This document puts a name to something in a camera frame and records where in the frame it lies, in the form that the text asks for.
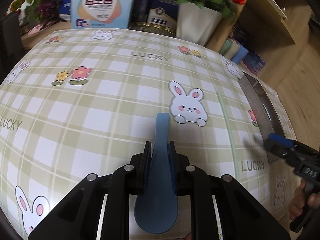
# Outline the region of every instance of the bunny illustration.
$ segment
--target bunny illustration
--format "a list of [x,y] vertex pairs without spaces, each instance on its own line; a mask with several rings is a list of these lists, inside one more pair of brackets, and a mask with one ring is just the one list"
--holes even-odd
[[170,113],[178,123],[195,122],[198,126],[205,126],[208,114],[200,103],[204,97],[199,88],[193,88],[186,94],[184,88],[175,81],[170,81],[169,90],[174,95],[170,103]]
[[16,69],[12,70],[12,72],[7,76],[5,82],[10,84],[15,78],[18,76],[21,70],[24,70],[28,67],[30,63],[26,63],[26,60],[22,61]]
[[241,78],[236,65],[232,61],[228,61],[225,57],[222,57],[223,62],[227,65],[228,71],[235,77]]
[[284,183],[285,183],[285,178],[283,177],[281,179],[281,182],[279,181],[279,177],[276,176],[276,199],[275,199],[275,209],[277,210],[279,207],[284,206]]
[[31,231],[49,213],[49,201],[44,196],[38,196],[32,204],[32,209],[30,209],[27,198],[19,186],[16,187],[16,199],[22,211],[24,229],[27,235],[30,235]]
[[102,30],[96,30],[94,33],[94,36],[91,37],[91,40],[96,41],[96,40],[111,40],[113,39],[113,33],[115,33],[116,31],[108,31],[108,32],[104,32]]

